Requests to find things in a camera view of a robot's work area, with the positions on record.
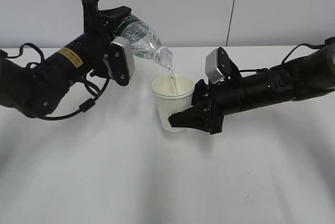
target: green bottle label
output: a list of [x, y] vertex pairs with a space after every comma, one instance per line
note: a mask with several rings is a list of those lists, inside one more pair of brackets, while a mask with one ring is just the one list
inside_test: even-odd
[[123, 30], [129, 25], [134, 23], [135, 21], [139, 21], [140, 19], [138, 19], [136, 16], [134, 16], [133, 14], [130, 14], [128, 16], [126, 16], [121, 23], [119, 24], [119, 26], [117, 27], [116, 30], [116, 35], [117, 36], [121, 36]]

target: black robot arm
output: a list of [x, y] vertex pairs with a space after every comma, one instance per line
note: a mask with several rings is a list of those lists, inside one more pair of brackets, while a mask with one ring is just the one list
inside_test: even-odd
[[[128, 85], [135, 70], [131, 46], [128, 40], [115, 37], [114, 30], [131, 9], [123, 6], [98, 10], [98, 1], [82, 0], [84, 33], [50, 57], [44, 59], [42, 51], [32, 43], [22, 45], [19, 55], [14, 57], [0, 50], [0, 105], [16, 108], [27, 117], [60, 120], [94, 106], [110, 79]], [[21, 67], [9, 60], [20, 57], [25, 46], [40, 54], [40, 63], [30, 62]], [[86, 79], [89, 73], [106, 79], [102, 89]], [[71, 114], [46, 116], [76, 82], [83, 83], [93, 98]]]
[[[283, 62], [270, 69], [240, 71], [223, 48], [206, 58], [208, 84], [200, 80], [195, 85], [192, 107], [173, 114], [172, 127], [195, 128], [210, 134], [222, 132], [225, 115], [239, 113], [286, 101], [300, 101], [324, 96], [335, 87], [335, 38], [311, 55]], [[242, 77], [241, 72], [256, 74]]]

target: paper cup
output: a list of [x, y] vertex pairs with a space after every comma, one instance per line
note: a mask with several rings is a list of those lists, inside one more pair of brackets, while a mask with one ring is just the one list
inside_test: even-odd
[[169, 117], [191, 107], [194, 84], [192, 80], [176, 75], [176, 87], [178, 94], [175, 95], [169, 76], [162, 76], [152, 82], [151, 89], [155, 95], [156, 106], [162, 126], [167, 131], [181, 131], [183, 128], [172, 127]]

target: table surface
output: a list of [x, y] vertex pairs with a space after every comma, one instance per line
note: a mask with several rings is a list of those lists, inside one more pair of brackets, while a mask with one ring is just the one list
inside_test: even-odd
[[[226, 50], [240, 69], [253, 69], [279, 64], [291, 48]], [[171, 48], [175, 73], [205, 78], [213, 49]], [[35, 58], [27, 49], [18, 62]], [[0, 223], [335, 222], [334, 94], [227, 116], [214, 136], [171, 133], [151, 94], [164, 70], [135, 64], [128, 86], [111, 82], [95, 107], [72, 119], [28, 119], [0, 107]], [[54, 115], [88, 97], [74, 85]]]

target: water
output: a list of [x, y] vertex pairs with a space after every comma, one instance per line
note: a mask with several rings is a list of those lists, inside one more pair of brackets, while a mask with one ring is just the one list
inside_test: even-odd
[[179, 94], [176, 87], [176, 77], [172, 70], [172, 52], [163, 46], [155, 31], [149, 25], [131, 15], [124, 26], [119, 26], [118, 33], [129, 40], [134, 55], [151, 59], [165, 68], [170, 76], [174, 94]]
[[170, 76], [170, 80], [171, 80], [171, 84], [172, 84], [174, 95], [178, 95], [179, 92], [177, 90], [176, 77], [175, 77], [175, 75], [173, 73], [172, 64], [168, 64], [166, 70], [167, 70], [167, 72], [168, 72], [168, 74]]

